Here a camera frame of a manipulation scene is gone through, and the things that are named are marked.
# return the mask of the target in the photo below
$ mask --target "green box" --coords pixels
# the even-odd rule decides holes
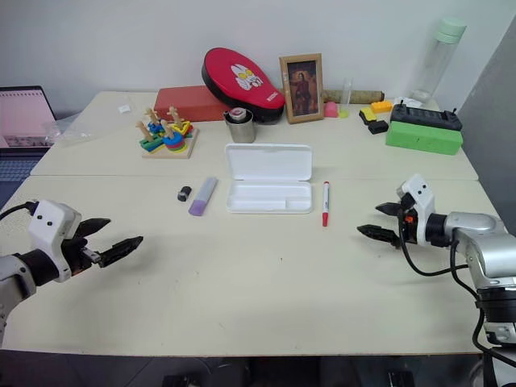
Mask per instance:
[[[392,147],[455,155],[462,145],[459,131],[391,121],[385,143]]]

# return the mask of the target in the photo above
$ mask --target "red marker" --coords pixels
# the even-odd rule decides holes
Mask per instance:
[[[322,226],[326,227],[328,225],[328,211],[330,209],[330,182],[324,182],[324,202],[322,202]]]

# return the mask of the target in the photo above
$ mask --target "laptop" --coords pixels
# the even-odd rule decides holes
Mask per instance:
[[[41,86],[0,87],[0,208],[50,148],[43,125],[55,120]]]

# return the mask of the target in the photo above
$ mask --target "plastic bottle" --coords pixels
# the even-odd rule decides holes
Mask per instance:
[[[450,63],[466,25],[458,18],[442,18],[425,55],[422,67],[409,88],[409,97],[428,102]]]

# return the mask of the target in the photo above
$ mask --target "wooden stick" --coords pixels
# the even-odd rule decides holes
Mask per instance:
[[[148,132],[147,128],[145,127],[145,124],[141,121],[136,121],[136,127],[139,128],[142,132],[142,135],[144,135],[145,139],[147,141],[153,141],[151,134]]]
[[[179,114],[177,113],[177,109],[174,106],[169,107],[169,115],[171,115],[174,118],[174,123],[178,125],[179,127],[183,127],[181,117],[179,117]]]
[[[148,117],[151,119],[151,122],[154,125],[159,125],[160,124],[160,122],[158,121],[158,118],[156,116],[156,112],[153,109],[148,107],[147,109],[145,109],[145,114],[148,115]]]
[[[174,138],[174,134],[172,129],[170,129],[169,123],[167,123],[164,119],[161,120],[161,126],[164,128],[164,132],[167,134],[167,137],[170,139]]]

